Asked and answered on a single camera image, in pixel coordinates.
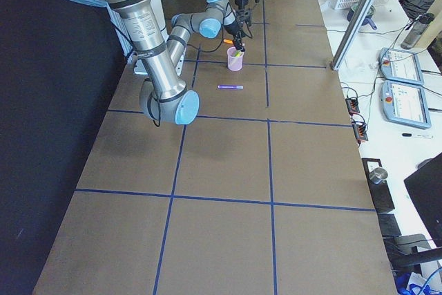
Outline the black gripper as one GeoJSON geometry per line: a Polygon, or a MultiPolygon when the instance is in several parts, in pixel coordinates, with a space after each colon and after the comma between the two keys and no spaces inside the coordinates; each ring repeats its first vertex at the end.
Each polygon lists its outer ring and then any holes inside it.
{"type": "Polygon", "coordinates": [[[244,53],[245,45],[242,40],[243,31],[239,23],[234,21],[228,25],[224,24],[224,29],[233,37],[233,45],[235,46],[236,50],[240,50],[244,53]]]}
{"type": "Polygon", "coordinates": [[[238,8],[244,8],[246,6],[246,0],[235,0],[235,4],[238,8]]]}

